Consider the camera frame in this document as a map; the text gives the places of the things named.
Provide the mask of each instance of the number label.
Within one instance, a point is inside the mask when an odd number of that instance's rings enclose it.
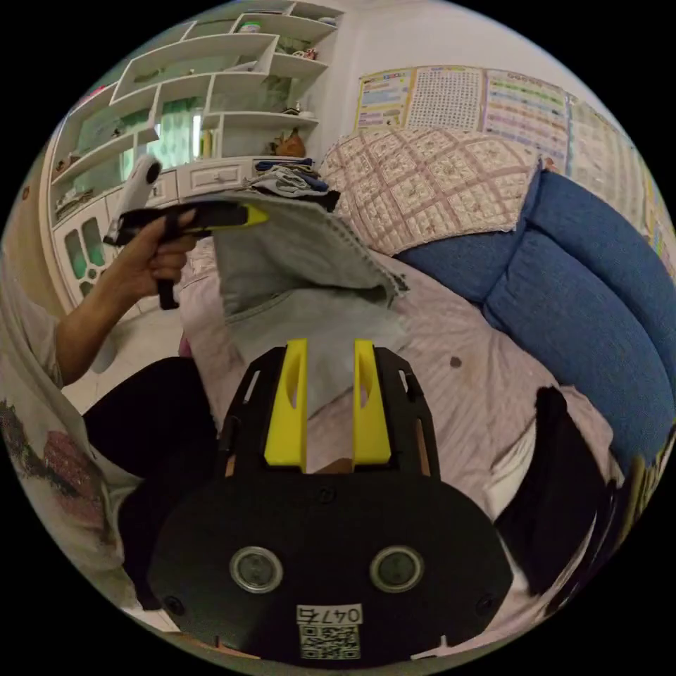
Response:
[[[361,603],[351,606],[296,606],[299,625],[360,625],[363,622]]]

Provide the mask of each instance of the qr code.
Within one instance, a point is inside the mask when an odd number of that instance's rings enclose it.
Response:
[[[358,660],[359,626],[301,625],[301,657],[308,660]]]

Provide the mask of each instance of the blue sofa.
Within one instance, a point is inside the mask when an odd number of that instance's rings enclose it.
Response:
[[[397,258],[574,385],[613,428],[613,454],[652,463],[676,417],[676,287],[616,211],[558,174],[535,175],[516,230],[423,244]]]

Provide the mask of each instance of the black pants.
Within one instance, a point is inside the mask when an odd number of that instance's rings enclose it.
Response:
[[[84,415],[89,441],[145,479],[118,514],[123,567],[147,611],[162,605],[146,580],[159,529],[180,497],[213,475],[216,427],[192,359],[155,362],[119,384]]]
[[[135,373],[84,415],[92,446],[118,467],[145,478],[159,463],[217,435],[192,359],[169,357]]]

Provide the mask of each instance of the educational chart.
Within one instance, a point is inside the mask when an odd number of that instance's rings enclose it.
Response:
[[[481,117],[483,72],[461,65],[417,68],[406,127],[475,131]]]
[[[565,92],[518,73],[487,70],[483,131],[535,148],[563,170],[568,152]]]
[[[676,234],[630,139],[560,87],[505,70],[426,65],[361,78],[356,129],[448,127],[536,149],[550,171],[596,195],[650,243],[676,282]]]
[[[644,177],[640,155],[631,141],[589,104],[570,97],[568,148],[565,174],[645,236]]]
[[[403,126],[413,77],[413,69],[362,77],[355,128]]]
[[[644,237],[665,264],[671,278],[676,282],[676,231],[674,231],[662,195],[643,159],[641,159],[641,166],[643,168],[646,198],[646,234]]]

